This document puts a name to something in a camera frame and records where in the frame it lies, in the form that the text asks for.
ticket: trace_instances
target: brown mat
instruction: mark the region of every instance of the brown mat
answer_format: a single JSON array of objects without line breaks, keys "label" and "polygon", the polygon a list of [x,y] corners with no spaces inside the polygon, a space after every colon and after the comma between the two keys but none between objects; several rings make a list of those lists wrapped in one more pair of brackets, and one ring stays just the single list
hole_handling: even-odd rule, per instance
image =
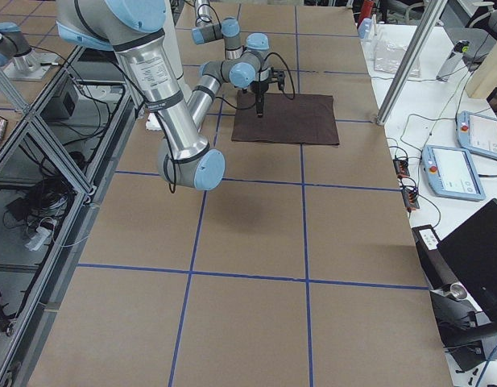
[{"label": "brown mat", "polygon": [[[266,93],[264,116],[255,108],[236,110],[232,141],[282,144],[339,145],[333,97],[297,94],[292,101],[282,94]],[[252,93],[238,92],[238,106],[254,103]]]}]

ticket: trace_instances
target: red object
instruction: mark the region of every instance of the red object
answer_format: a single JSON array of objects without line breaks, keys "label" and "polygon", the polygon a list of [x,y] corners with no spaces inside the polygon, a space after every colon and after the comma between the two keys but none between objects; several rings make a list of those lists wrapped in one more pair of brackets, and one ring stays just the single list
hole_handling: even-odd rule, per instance
[{"label": "red object", "polygon": [[371,10],[373,7],[374,7],[374,0],[364,0],[364,3],[362,4],[361,7],[361,13],[359,14],[358,28],[364,19],[370,17]]}]

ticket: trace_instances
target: black monitor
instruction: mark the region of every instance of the black monitor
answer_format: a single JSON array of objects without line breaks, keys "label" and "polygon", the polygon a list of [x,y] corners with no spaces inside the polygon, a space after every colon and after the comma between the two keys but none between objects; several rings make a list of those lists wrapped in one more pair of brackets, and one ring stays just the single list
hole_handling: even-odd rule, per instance
[{"label": "black monitor", "polygon": [[497,199],[445,237],[438,250],[488,318],[497,322]]}]

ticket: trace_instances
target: white table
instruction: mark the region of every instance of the white table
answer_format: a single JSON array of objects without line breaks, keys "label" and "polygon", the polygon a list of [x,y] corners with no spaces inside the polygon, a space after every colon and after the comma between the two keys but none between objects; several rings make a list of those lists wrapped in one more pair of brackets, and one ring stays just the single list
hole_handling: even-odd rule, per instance
[{"label": "white table", "polygon": [[[379,25],[378,28],[383,29],[382,39],[391,41],[394,44],[407,45],[416,27]],[[420,77],[410,77],[410,81],[404,87],[399,101],[386,122],[385,130],[387,137],[390,138],[388,140],[389,145],[396,145],[396,140],[398,146],[404,148],[410,157],[418,157],[420,154],[416,149],[402,142],[400,136],[411,113],[430,119],[438,119],[440,117],[454,118],[457,111],[462,110],[472,112],[484,110],[482,114],[495,117],[486,100],[470,99],[466,93],[462,92],[469,76],[466,69],[461,69],[464,67],[463,63],[456,68],[461,70],[452,75],[446,83],[439,81],[418,82],[419,80],[433,80],[436,78],[439,68],[452,47],[453,44],[450,42],[444,29],[442,27],[435,27],[428,43],[420,54]],[[370,59],[367,59],[367,67],[372,76],[375,98],[380,106],[389,89],[391,80],[383,80],[375,77],[392,78],[393,75],[375,71],[374,61]],[[429,136],[429,132],[431,132],[433,126],[434,130],[432,135]],[[412,116],[409,119],[403,139],[420,149],[423,148],[426,141],[427,144],[432,145],[458,147],[455,129],[455,121],[441,120],[434,123]],[[390,151],[392,156],[395,155],[395,148],[391,148]],[[397,156],[402,155],[403,153],[399,150]],[[473,155],[473,160],[479,173],[497,174],[496,161],[476,155]],[[409,169],[412,178],[416,182],[419,182],[420,194],[436,204],[441,211],[441,221],[436,231],[442,239],[475,211],[484,206],[490,199],[497,198],[497,178],[481,179],[487,196],[486,200],[482,202],[468,202],[436,197],[427,183],[424,171],[418,168],[418,163],[419,159],[411,159],[409,161]],[[437,223],[438,214],[431,204],[420,198],[420,209],[413,211],[409,220],[411,227],[425,224],[434,225]],[[451,368],[454,385],[467,385],[468,380],[472,376],[470,375],[471,371],[467,374],[457,374],[455,369],[458,366],[452,357],[447,356],[447,360]],[[497,384],[497,361],[491,362],[480,386],[483,387],[493,383]]]}]

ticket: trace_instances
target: white label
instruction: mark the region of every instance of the white label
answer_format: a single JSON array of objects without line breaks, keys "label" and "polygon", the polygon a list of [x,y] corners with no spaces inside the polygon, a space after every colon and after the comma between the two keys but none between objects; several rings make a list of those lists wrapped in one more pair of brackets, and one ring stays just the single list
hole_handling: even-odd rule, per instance
[{"label": "white label", "polygon": [[143,90],[155,89],[169,79],[169,71],[161,56],[132,64],[135,78]]},{"label": "white label", "polygon": [[436,250],[438,246],[438,239],[433,234],[433,230],[420,230],[420,236],[424,240],[424,243],[427,245],[429,250]]},{"label": "white label", "polygon": [[434,156],[445,191],[475,194],[474,180],[463,152],[436,148]]},{"label": "white label", "polygon": [[471,114],[470,143],[473,147],[497,153],[497,121]]}]

